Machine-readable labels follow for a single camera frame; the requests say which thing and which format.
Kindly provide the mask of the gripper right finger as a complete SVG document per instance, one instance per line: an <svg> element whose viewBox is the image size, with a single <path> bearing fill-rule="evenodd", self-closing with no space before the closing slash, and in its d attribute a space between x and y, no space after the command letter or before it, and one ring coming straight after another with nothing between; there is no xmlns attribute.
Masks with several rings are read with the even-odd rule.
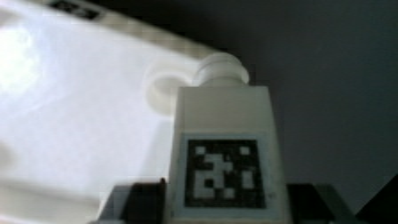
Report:
<svg viewBox="0 0 398 224"><path fill-rule="evenodd" d="M356 218L331 184L288 185L293 224L368 224Z"/></svg>

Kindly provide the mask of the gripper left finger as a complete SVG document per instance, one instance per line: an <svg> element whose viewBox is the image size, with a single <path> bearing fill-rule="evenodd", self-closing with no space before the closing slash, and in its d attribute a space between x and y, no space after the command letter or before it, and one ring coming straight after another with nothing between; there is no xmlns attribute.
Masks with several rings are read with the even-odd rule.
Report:
<svg viewBox="0 0 398 224"><path fill-rule="evenodd" d="M87 224L164 224L167 182L116 185L100 215Z"/></svg>

